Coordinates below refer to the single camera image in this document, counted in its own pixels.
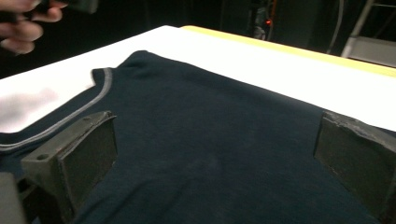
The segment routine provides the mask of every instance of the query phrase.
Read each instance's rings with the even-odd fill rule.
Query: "yellow table edge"
[[[198,26],[183,26],[181,27],[182,29],[189,30],[189,31],[194,31],[200,34],[205,34],[205,35],[211,35],[219,38],[224,38],[228,40],[233,40],[241,43],[246,43],[249,45],[261,47],[261,48],[266,48],[266,49],[274,49],[274,50],[279,50],[279,51],[284,51],[287,53],[291,54],[296,54],[299,56],[307,57],[307,58],[312,58],[315,60],[321,60],[327,63],[335,63],[347,67],[352,67],[355,69],[383,75],[383,76],[388,76],[388,77],[396,77],[396,68],[391,68],[391,67],[386,67],[378,64],[373,64],[373,63],[365,63],[365,62],[359,62],[355,60],[350,60],[346,58],[341,58],[337,56],[332,56],[329,54],[324,54],[324,53],[318,53],[306,49],[297,49],[294,47],[290,46],[285,46],[285,45],[280,45],[268,41],[262,41],[254,38],[249,38],[241,35],[233,35],[233,34],[228,34],[220,31],[215,31],[215,30],[210,30]]]

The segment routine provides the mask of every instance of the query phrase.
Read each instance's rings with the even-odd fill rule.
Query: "fabric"
[[[0,171],[21,176],[19,160],[74,120],[117,116],[119,156],[76,223],[378,223],[313,157],[322,108],[146,51],[93,78],[0,135]]]

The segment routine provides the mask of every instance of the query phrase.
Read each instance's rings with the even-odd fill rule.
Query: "human hand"
[[[0,11],[16,13],[17,22],[0,21],[0,46],[17,54],[31,52],[34,41],[43,35],[43,29],[34,21],[56,22],[62,18],[61,8],[65,3],[50,1],[47,13],[33,12],[32,21],[27,21],[22,13],[33,10],[37,0],[0,0]]]

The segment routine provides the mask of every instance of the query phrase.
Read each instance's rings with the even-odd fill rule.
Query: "table surface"
[[[41,119],[94,85],[93,68],[117,67],[137,50],[396,131],[396,69],[199,27],[163,26],[1,79],[0,132],[18,132]]]

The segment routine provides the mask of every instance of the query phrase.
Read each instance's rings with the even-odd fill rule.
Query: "white surface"
[[[164,26],[0,80],[0,132],[22,130],[93,85],[93,68],[141,49],[396,131],[396,78]]]

